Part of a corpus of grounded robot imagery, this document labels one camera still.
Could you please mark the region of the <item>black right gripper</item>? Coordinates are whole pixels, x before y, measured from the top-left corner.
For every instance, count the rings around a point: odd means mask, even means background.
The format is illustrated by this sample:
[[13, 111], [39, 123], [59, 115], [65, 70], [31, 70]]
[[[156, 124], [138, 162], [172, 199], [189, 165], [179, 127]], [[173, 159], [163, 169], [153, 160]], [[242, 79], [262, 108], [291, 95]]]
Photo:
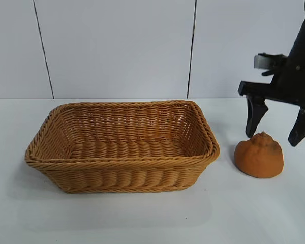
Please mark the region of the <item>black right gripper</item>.
[[[302, 25], [288, 56], [260, 53], [254, 67], [262, 76], [273, 76], [271, 83], [242, 81], [238, 93], [247, 99], [246, 135], [252, 138], [268, 107], [265, 99], [305, 106], [305, 25]], [[305, 138], [305, 108], [300, 107], [288, 141], [296, 147]]]

